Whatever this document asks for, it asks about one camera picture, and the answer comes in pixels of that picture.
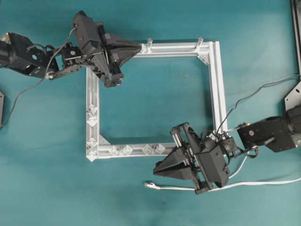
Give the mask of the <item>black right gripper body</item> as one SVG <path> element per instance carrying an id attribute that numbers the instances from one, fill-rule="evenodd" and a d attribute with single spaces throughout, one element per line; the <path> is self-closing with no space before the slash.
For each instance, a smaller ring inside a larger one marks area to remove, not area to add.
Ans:
<path id="1" fill-rule="evenodd" d="M 200 152 L 200 144 L 206 138 L 200 138 L 188 123 L 183 123 L 173 127 L 170 130 L 170 134 L 176 142 L 176 147 L 184 146 L 186 149 L 187 159 L 176 165 L 183 164 L 185 166 L 190 166 L 190 168 L 195 174 L 195 179 L 191 180 L 194 186 L 195 193 L 201 194 L 203 192 L 213 190 L 215 183 L 211 183 L 208 181 L 202 165 L 198 162 L 195 156 L 195 154 Z M 224 155 L 225 151 L 223 150 L 222 145 L 216 141 L 215 143 L 221 147 Z"/>

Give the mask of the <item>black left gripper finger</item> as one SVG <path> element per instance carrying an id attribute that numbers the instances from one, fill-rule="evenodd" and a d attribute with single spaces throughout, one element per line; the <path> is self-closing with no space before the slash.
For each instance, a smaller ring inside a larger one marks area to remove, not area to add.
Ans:
<path id="1" fill-rule="evenodd" d="M 136 53 L 139 53 L 142 49 L 141 45 L 126 39 L 123 39 L 114 34 L 107 33 L 107 46 L 112 48 L 133 48 Z"/>
<path id="2" fill-rule="evenodd" d="M 141 48 L 116 48 L 111 50 L 110 60 L 121 67 L 129 59 L 136 56 L 141 51 Z"/>

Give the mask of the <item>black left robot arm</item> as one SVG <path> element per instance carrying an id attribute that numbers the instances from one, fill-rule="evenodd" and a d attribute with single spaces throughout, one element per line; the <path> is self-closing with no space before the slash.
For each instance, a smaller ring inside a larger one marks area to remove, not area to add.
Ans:
<path id="1" fill-rule="evenodd" d="M 142 50 L 140 44 L 106 33 L 102 23 L 76 22 L 71 32 L 78 45 L 67 42 L 58 48 L 8 32 L 0 40 L 0 66 L 49 80 L 86 67 L 110 88 L 122 83 L 121 66 Z"/>

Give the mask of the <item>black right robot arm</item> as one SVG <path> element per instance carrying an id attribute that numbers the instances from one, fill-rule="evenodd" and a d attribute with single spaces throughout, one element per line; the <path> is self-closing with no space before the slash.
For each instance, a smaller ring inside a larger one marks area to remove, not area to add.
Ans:
<path id="1" fill-rule="evenodd" d="M 237 131 L 244 148 L 238 147 L 226 132 L 200 137 L 187 122 L 173 127 L 170 134 L 176 146 L 156 163 L 153 174 L 191 180 L 196 194 L 230 188 L 227 183 L 233 158 L 242 154 L 256 158 L 260 146 L 278 153 L 301 145 L 301 108 L 287 110 L 283 116 L 241 124 Z"/>

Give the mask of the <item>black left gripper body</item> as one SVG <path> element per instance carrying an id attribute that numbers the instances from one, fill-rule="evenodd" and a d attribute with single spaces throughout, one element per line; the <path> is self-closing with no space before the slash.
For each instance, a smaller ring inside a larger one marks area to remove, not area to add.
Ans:
<path id="1" fill-rule="evenodd" d="M 88 57 L 90 68 L 104 83 L 106 88 L 119 86 L 123 79 L 123 73 L 117 64 L 110 60 L 111 48 L 107 46 L 106 33 L 104 32 L 103 26 L 96 26 L 96 29 L 101 42 L 100 47 L 96 52 L 86 55 Z"/>

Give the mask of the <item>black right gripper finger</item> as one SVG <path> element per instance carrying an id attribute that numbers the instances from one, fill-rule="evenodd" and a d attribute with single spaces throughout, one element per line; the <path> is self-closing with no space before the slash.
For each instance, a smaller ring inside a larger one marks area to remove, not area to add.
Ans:
<path id="1" fill-rule="evenodd" d="M 190 168 L 190 166 L 185 166 L 183 164 L 175 165 L 161 170 L 154 169 L 153 174 L 157 176 L 170 177 L 182 180 L 195 179 L 195 174 Z"/>
<path id="2" fill-rule="evenodd" d="M 159 171 L 165 168 L 169 168 L 171 166 L 174 166 L 184 161 L 185 159 L 187 159 L 185 147 L 184 146 L 175 147 L 164 160 L 156 163 L 154 171 Z"/>

